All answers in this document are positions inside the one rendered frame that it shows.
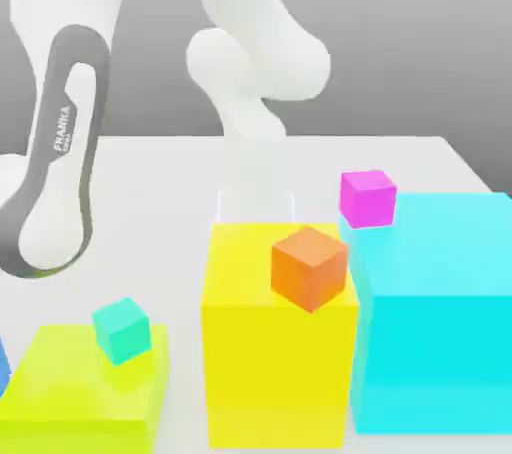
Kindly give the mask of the small orange cube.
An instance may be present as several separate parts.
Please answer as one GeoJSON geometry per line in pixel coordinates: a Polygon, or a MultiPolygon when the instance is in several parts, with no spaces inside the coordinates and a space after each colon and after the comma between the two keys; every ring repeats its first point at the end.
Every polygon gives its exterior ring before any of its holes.
{"type": "Polygon", "coordinates": [[[302,227],[272,246],[271,288],[313,313],[344,291],[348,254],[341,240],[302,227]]]}

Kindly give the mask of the small magenta cube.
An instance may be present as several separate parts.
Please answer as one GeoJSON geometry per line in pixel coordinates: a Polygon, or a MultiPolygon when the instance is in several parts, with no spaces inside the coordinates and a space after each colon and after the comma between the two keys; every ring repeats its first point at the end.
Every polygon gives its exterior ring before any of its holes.
{"type": "Polygon", "coordinates": [[[382,170],[341,175],[339,209],[353,229],[391,225],[396,197],[396,185],[382,170]]]}

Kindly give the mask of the small teal cube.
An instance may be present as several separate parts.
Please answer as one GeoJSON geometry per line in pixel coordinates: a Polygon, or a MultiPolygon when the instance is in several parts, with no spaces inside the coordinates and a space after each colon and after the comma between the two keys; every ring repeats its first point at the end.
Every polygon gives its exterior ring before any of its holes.
{"type": "Polygon", "coordinates": [[[130,297],[96,310],[92,321],[96,342],[114,366],[152,348],[148,316],[130,297]]]}

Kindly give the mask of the small blue cube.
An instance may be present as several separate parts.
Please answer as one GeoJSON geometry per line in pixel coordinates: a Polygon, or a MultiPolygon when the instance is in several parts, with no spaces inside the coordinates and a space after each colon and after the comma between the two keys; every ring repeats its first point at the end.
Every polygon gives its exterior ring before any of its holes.
{"type": "Polygon", "coordinates": [[[11,379],[11,368],[8,361],[8,357],[0,338],[0,398],[6,391],[6,388],[11,379]]]}

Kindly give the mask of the large yellow box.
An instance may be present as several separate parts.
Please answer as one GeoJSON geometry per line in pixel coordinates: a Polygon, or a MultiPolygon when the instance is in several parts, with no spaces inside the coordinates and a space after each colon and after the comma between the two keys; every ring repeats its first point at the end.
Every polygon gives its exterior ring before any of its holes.
{"type": "Polygon", "coordinates": [[[343,443],[359,302],[344,291],[313,313],[271,288],[272,246],[334,224],[218,223],[201,300],[209,444],[338,448],[343,443]]]}

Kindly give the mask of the large cyan box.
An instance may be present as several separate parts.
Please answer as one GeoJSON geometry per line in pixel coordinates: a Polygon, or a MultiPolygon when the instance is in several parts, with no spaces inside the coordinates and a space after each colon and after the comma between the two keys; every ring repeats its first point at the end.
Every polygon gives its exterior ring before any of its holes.
{"type": "Polygon", "coordinates": [[[360,310],[360,434],[512,434],[512,198],[403,193],[391,226],[339,223],[360,310]]]}

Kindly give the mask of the large lime box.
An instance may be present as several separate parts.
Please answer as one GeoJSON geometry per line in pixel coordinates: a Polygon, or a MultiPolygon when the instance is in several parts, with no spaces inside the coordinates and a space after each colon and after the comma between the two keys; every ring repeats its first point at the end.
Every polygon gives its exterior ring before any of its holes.
{"type": "Polygon", "coordinates": [[[169,378],[169,341],[119,366],[90,325],[47,325],[0,397],[0,454],[154,454],[169,378]]]}

